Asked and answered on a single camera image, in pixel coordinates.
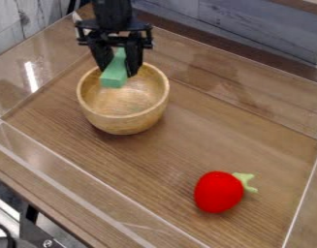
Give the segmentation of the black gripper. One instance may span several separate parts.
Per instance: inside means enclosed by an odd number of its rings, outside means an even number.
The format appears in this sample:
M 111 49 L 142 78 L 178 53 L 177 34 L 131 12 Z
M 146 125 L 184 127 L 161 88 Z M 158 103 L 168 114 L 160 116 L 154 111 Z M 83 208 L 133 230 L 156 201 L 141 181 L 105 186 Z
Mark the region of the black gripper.
M 83 46 L 89 44 L 102 71 L 114 58 L 111 46 L 126 45 L 126 69 L 131 78 L 138 74 L 142 65 L 142 49 L 153 48 L 153 26 L 135 18 L 131 0 L 91 0 L 91 2 L 95 17 L 75 22 L 79 35 L 77 40 Z M 97 32 L 110 46 L 102 42 L 89 42 L 90 35 L 85 34 L 86 30 Z

